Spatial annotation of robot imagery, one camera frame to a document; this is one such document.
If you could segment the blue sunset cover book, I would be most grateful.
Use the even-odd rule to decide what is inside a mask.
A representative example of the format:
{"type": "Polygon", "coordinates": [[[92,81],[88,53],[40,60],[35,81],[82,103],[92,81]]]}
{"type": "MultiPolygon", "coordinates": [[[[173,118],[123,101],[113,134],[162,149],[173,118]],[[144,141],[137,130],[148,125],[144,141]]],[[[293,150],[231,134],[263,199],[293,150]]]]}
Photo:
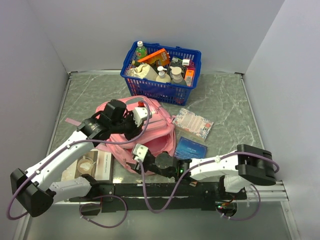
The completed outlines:
{"type": "Polygon", "coordinates": [[[178,177],[189,168],[188,160],[205,158],[207,149],[207,146],[181,136],[174,152],[174,157],[182,161],[178,164],[178,177]]]}

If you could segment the pink student backpack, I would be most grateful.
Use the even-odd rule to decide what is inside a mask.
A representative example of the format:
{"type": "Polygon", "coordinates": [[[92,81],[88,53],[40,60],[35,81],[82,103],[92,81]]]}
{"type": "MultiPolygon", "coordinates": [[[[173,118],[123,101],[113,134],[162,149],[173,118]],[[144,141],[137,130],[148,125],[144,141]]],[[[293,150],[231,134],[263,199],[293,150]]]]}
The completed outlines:
{"type": "Polygon", "coordinates": [[[155,99],[148,98],[143,95],[136,95],[122,98],[121,102],[126,104],[129,111],[138,106],[138,102],[146,101],[152,113],[146,132],[136,141],[115,145],[115,144],[99,144],[98,150],[111,153],[115,159],[129,172],[134,173],[130,164],[135,164],[132,149],[136,144],[142,144],[148,147],[153,156],[161,154],[163,151],[168,152],[172,156],[176,148],[175,125],[173,117],[168,111],[155,99]]]}

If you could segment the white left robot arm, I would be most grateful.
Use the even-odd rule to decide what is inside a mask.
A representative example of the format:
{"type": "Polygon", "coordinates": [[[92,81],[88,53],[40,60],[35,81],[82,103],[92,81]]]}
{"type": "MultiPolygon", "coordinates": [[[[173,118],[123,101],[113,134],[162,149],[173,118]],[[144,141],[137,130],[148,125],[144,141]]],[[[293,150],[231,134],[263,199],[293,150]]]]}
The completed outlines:
{"type": "Polygon", "coordinates": [[[112,134],[124,134],[131,143],[147,129],[152,113],[142,101],[133,110],[120,100],[111,100],[100,110],[82,121],[71,136],[45,159],[27,170],[17,168],[10,174],[13,199],[32,217],[45,213],[53,204],[76,197],[87,201],[99,195],[97,181],[88,174],[73,180],[58,182],[58,177],[75,160],[96,148],[109,143],[112,134]]]}

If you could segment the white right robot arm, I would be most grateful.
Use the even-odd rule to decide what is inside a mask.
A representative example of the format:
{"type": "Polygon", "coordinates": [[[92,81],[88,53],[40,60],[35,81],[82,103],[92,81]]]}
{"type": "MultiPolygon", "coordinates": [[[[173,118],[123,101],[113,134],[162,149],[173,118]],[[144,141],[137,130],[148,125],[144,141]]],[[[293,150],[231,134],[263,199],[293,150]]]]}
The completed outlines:
{"type": "Polygon", "coordinates": [[[218,193],[223,199],[230,199],[249,185],[275,185],[280,169],[271,152],[247,144],[239,144],[224,155],[189,159],[178,159],[166,151],[154,156],[146,146],[137,144],[132,155],[133,162],[128,166],[140,175],[151,172],[187,185],[219,177],[218,193]]]}

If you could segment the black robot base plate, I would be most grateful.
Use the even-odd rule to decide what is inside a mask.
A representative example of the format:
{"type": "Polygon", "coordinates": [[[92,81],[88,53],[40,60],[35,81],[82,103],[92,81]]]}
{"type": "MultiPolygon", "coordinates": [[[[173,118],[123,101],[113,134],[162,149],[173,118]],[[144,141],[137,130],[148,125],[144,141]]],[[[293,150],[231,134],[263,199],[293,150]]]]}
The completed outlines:
{"type": "MultiPolygon", "coordinates": [[[[243,188],[238,193],[226,193],[219,189],[218,182],[199,182],[196,186],[181,184],[174,193],[173,199],[168,205],[168,210],[200,209],[202,211],[214,211],[216,203],[232,199],[246,200],[246,190],[243,188]]],[[[161,209],[168,201],[175,184],[170,183],[147,183],[146,192],[149,204],[155,210],[161,209]]],[[[147,210],[143,196],[143,187],[140,183],[103,183],[100,182],[90,190],[87,196],[70,198],[69,202],[102,203],[102,212],[111,213],[124,209],[123,203],[114,197],[94,199],[104,195],[121,197],[128,210],[147,210]]]]}

